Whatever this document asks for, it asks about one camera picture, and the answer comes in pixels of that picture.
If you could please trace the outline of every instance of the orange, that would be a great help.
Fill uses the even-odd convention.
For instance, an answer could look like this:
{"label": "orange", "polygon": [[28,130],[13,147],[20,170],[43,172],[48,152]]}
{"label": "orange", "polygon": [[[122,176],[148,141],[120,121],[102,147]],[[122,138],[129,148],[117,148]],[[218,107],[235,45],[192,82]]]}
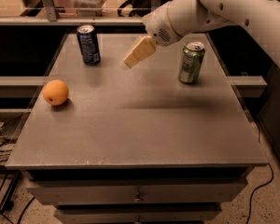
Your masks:
{"label": "orange", "polygon": [[43,97],[50,105],[61,105],[68,98],[68,87],[63,81],[53,79],[44,86]]}

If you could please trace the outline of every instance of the soda can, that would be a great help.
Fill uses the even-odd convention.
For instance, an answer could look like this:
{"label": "soda can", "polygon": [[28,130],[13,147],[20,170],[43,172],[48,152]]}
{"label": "soda can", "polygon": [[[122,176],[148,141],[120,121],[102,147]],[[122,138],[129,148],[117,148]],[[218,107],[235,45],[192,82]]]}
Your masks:
{"label": "soda can", "polygon": [[189,42],[183,48],[178,79],[187,84],[198,81],[205,54],[204,44],[199,41]]}
{"label": "soda can", "polygon": [[91,25],[83,25],[77,28],[77,41],[86,65],[96,65],[101,61],[97,34]]}

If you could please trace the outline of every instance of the drawer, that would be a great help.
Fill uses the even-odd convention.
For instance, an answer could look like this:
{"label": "drawer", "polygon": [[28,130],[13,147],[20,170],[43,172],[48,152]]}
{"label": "drawer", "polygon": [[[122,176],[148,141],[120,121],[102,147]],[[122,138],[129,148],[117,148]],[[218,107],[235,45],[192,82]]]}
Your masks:
{"label": "drawer", "polygon": [[222,203],[246,185],[240,180],[31,181],[42,204]]}
{"label": "drawer", "polygon": [[68,207],[58,209],[55,217],[63,224],[108,223],[192,223],[214,218],[220,211],[218,205],[130,205],[104,207]]}

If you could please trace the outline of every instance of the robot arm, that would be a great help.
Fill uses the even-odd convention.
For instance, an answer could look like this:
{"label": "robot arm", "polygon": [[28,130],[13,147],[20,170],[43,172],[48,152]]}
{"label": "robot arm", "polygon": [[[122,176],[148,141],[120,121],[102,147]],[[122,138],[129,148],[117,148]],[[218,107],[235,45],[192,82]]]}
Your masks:
{"label": "robot arm", "polygon": [[174,0],[147,14],[143,23],[161,46],[189,33],[240,25],[280,68],[280,2],[276,0]]}

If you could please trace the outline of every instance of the floor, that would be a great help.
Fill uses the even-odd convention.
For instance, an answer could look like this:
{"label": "floor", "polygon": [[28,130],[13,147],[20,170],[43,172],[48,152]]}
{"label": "floor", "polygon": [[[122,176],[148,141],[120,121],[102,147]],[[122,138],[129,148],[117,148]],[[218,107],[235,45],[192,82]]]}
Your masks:
{"label": "floor", "polygon": [[[22,11],[19,0],[0,0],[0,16],[10,16],[10,14],[17,15]],[[272,148],[265,136],[265,134],[257,128],[255,124],[251,123],[255,131],[255,135],[259,137],[260,144],[265,150],[270,165],[273,168],[273,181],[258,189],[252,200],[252,213],[250,217],[250,224],[280,223],[280,162],[275,157]],[[213,220],[206,221],[205,224],[242,224],[246,223],[249,215],[249,199],[252,191],[266,182],[272,177],[269,166],[257,167],[247,177],[248,185],[243,191],[231,202],[223,203],[223,211]],[[0,185],[4,176],[0,175]],[[0,200],[3,198],[3,193],[7,188],[10,180],[3,186],[0,194]],[[25,189],[26,180],[22,179],[16,188],[12,197],[14,206],[10,211],[6,211],[4,215],[10,220],[0,215],[0,224],[17,223],[21,212],[28,202],[32,199],[32,195]],[[53,216],[54,207],[43,206],[37,200],[33,200],[31,205],[24,213],[21,224],[60,224],[60,222]]]}

